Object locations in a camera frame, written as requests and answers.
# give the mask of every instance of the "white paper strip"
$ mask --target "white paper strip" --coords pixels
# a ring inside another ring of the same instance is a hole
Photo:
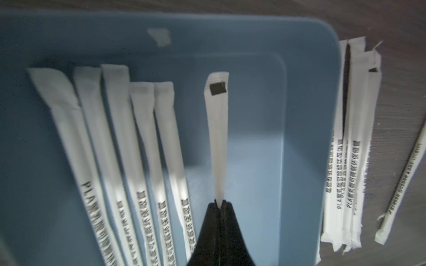
[[[204,87],[216,204],[225,197],[228,145],[228,72],[211,73]]]
[[[101,96],[101,69],[77,67],[74,83],[86,118],[127,265],[142,266],[142,256],[130,214]]]
[[[188,186],[184,172],[181,144],[174,110],[175,92],[172,82],[154,83],[155,117],[160,132],[167,171],[179,221],[184,232],[187,260],[196,246]]]
[[[58,70],[32,68],[28,71],[52,113],[105,265],[124,266],[106,216],[95,158],[74,88],[65,74]]]
[[[342,211],[337,206],[337,183],[342,179],[343,167],[343,70],[345,67],[345,55],[347,40],[340,41],[341,67],[340,81],[337,91],[336,111],[334,115],[333,137],[331,139],[330,157],[328,159],[327,183],[325,186],[324,218],[322,226],[322,242],[333,244],[337,251],[342,243],[340,241],[341,230],[336,227],[336,213]]]
[[[159,266],[161,261],[158,257],[151,207],[130,105],[129,69],[126,66],[102,65],[102,72],[112,124],[124,173],[129,185],[130,197],[133,205],[138,208],[137,213],[139,214],[138,218],[144,236],[147,263],[151,266]]]
[[[355,56],[356,54],[363,53],[365,50],[365,37],[359,37],[350,39],[348,41],[350,44],[350,55]],[[347,99],[346,99],[346,107],[343,107],[346,109],[346,115],[345,115],[345,122],[344,122],[344,129],[343,129],[343,148],[342,148],[342,161],[343,161],[343,170],[342,172],[339,172],[337,170],[338,177],[337,181],[337,212],[336,212],[336,245],[333,246],[334,251],[336,252],[341,244],[343,243],[343,218],[344,218],[344,212],[345,212],[345,204],[346,204],[346,194],[348,191],[348,180],[347,180],[347,173],[348,173],[348,142],[349,138],[351,136],[351,127],[350,127],[350,106],[351,106],[351,93],[350,93],[350,73],[349,73],[349,85],[348,85],[348,93],[347,93]]]
[[[407,166],[405,167],[402,177],[398,183],[397,190],[392,198],[391,204],[388,207],[382,225],[376,232],[374,240],[382,245],[384,245],[386,240],[388,239],[389,233],[392,229],[392,224],[395,220],[395,215],[401,205],[401,201],[405,195],[405,192],[407,191],[407,186],[413,178],[413,175],[422,160],[425,150],[426,123],[423,125],[419,138],[417,139],[414,149],[411,152]]]
[[[348,157],[346,171],[345,208],[343,214],[343,238],[342,242],[351,245],[351,223],[354,210],[354,200],[357,177],[360,173],[360,156],[363,144],[363,134],[368,113],[366,106],[368,101],[368,70],[373,65],[372,52],[358,52],[357,45],[351,43],[351,64],[348,94],[350,103],[348,107]]]
[[[381,56],[373,50],[371,56],[374,58],[372,70],[368,72],[368,96],[366,101],[366,123],[363,134],[363,145],[360,159],[360,172],[357,180],[357,190],[355,195],[354,215],[352,218],[352,244],[353,249],[361,247],[361,228],[364,206],[364,196],[366,190],[366,178],[368,173],[368,161],[370,157],[371,136],[373,134],[374,111],[376,109],[377,97],[379,95],[380,82],[382,79]]]
[[[161,169],[157,132],[154,121],[154,84],[149,82],[131,82],[130,95],[133,102],[136,124],[147,154],[150,177],[157,203],[158,221],[161,227],[161,247],[163,261],[167,265],[176,265],[175,249],[167,207],[166,189]]]

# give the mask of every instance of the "black tongs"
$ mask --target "black tongs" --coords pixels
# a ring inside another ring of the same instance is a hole
[[[187,266],[255,266],[230,202],[207,207],[197,246]]]

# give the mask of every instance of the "dark wooden table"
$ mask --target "dark wooden table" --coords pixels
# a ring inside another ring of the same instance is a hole
[[[376,107],[363,213],[363,247],[344,256],[321,244],[320,265],[419,266],[426,263],[426,163],[408,187],[391,235],[374,241],[419,130],[426,118],[426,2],[424,0],[0,0],[2,7],[275,14],[316,17],[341,40],[379,41],[383,79]]]

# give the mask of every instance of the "blue storage bin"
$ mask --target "blue storage bin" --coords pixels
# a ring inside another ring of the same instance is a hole
[[[214,200],[203,89],[209,73],[229,72],[225,199],[257,266],[314,265],[340,71],[330,26],[276,16],[13,10],[0,12],[0,25],[0,235],[21,265],[103,263],[48,107],[26,72],[69,75],[99,63],[128,65],[132,81],[174,83],[197,236]],[[147,28],[168,29],[171,44],[158,47]],[[166,189],[184,266],[167,176]]]

